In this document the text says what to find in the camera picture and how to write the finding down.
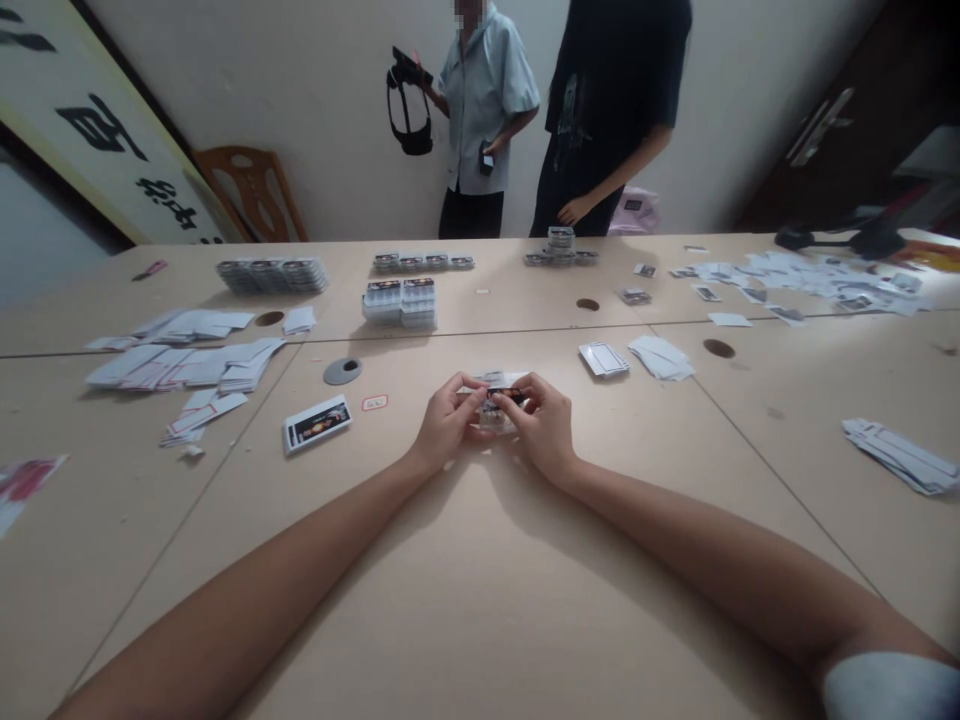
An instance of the phone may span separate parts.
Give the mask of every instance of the phone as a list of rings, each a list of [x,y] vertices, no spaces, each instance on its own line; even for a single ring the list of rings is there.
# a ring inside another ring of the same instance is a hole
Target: phone
[[[493,155],[484,155],[483,151],[490,147],[492,143],[488,143],[486,140],[480,143],[480,173],[482,175],[492,175],[494,159]]]
[[[394,66],[394,74],[397,80],[410,85],[419,85],[420,82],[417,78],[420,71],[417,69],[417,64],[413,61],[413,58],[401,52],[396,45],[393,46],[393,58],[397,61]],[[426,81],[427,87],[433,85],[433,75],[426,70],[423,71],[423,79]]]

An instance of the wooden chair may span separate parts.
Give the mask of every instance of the wooden chair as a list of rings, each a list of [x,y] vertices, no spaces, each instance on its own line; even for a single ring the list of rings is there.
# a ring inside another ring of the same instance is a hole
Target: wooden chair
[[[255,230],[267,242],[308,242],[306,230],[300,220],[300,213],[290,194],[290,186],[283,174],[283,167],[274,152],[264,152],[240,145],[226,145],[201,150],[193,153],[197,165],[204,179],[213,188],[217,198],[223,204],[234,225],[247,242],[260,242],[252,232]],[[243,216],[230,201],[230,196],[223,189],[214,170],[219,170],[230,176],[237,186],[240,195],[240,204],[243,206]],[[280,188],[282,202],[286,206],[287,214],[293,222],[295,237],[290,239],[290,228],[280,204],[270,191],[269,172],[273,171]]]

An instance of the forearm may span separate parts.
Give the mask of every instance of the forearm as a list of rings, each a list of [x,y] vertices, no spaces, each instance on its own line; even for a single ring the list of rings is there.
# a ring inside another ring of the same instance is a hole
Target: forearm
[[[161,618],[53,717],[220,717],[424,479],[405,458],[306,516]]]
[[[510,142],[515,135],[533,122],[533,119],[537,116],[538,112],[540,112],[540,108],[535,107],[533,110],[527,110],[526,112],[517,113],[514,115],[512,118],[510,118],[510,122],[507,123],[507,126],[500,131],[500,134],[497,136],[497,140],[499,140],[501,144]]]
[[[573,463],[567,492],[815,680],[869,650],[950,656],[886,603],[812,553],[664,488]]]
[[[438,93],[433,89],[433,86],[427,86],[424,89],[427,97],[437,106],[437,110],[443,113],[444,117],[450,117],[450,104],[447,102],[447,98]]]
[[[667,145],[670,144],[671,137],[673,137],[672,128],[666,125],[654,126],[640,147],[634,150],[630,157],[624,160],[620,164],[620,167],[614,170],[606,180],[590,191],[593,204],[600,204],[609,197],[611,193],[630,182],[637,173],[652,163],[654,159],[667,148]]]

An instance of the person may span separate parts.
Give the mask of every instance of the person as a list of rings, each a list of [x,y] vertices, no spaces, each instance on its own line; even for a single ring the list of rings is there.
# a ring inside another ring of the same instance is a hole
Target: person
[[[690,0],[570,0],[531,237],[607,234],[626,183],[673,136],[692,16]]]
[[[471,392],[458,393],[462,386]],[[227,713],[460,444],[492,438],[473,426],[486,387],[463,373],[450,378],[430,398],[403,457],[214,577],[51,717],[184,720]],[[574,452],[570,400],[535,374],[515,387],[529,398],[522,408],[503,395],[491,398],[543,476],[796,663],[819,689],[829,717],[956,717],[957,660],[883,600],[768,530],[582,460]]]
[[[455,0],[461,29],[427,97],[450,118],[441,240],[500,237],[510,141],[537,115],[540,93],[513,21],[487,0]],[[481,149],[493,159],[480,170]]]

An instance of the pink bag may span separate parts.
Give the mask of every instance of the pink bag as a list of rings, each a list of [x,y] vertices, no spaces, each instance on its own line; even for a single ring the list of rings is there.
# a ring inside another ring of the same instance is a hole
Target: pink bag
[[[659,202],[660,196],[649,190],[624,188],[607,235],[652,235],[660,227]]]

